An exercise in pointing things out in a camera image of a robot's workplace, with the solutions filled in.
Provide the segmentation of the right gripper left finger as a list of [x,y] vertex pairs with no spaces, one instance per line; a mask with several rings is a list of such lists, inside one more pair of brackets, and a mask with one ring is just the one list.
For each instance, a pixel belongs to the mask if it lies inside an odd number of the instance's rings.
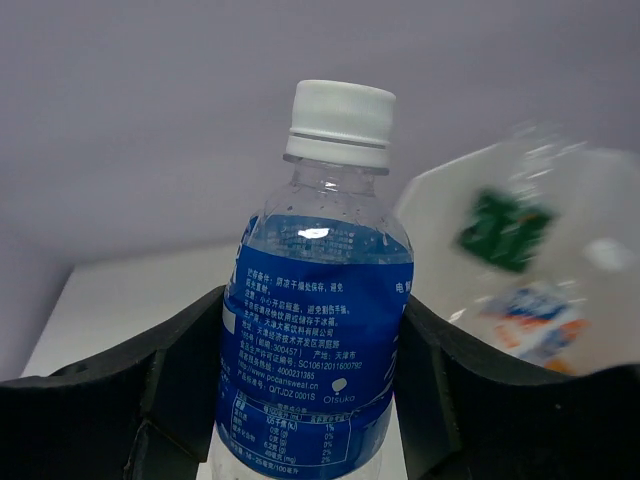
[[49,376],[2,382],[2,478],[196,478],[214,427],[223,292]]

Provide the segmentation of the green label plastic bottle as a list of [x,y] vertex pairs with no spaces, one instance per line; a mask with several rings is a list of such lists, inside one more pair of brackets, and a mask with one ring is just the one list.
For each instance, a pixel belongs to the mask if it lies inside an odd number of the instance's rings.
[[605,224],[608,212],[586,190],[566,202],[547,192],[528,196],[478,188],[465,211],[455,245],[497,272],[585,280],[629,269],[638,251]]

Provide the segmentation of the blue label plastic bottle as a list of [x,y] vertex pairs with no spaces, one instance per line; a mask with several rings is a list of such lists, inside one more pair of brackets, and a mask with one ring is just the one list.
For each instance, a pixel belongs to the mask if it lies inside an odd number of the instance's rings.
[[216,479],[375,479],[414,256],[376,196],[395,96],[296,88],[289,182],[250,218],[222,304]]

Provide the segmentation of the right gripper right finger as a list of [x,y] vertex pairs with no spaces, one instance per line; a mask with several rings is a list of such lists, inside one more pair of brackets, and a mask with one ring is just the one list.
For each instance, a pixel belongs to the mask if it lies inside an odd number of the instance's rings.
[[635,479],[639,369],[571,377],[505,354],[411,299],[395,402],[411,479]]

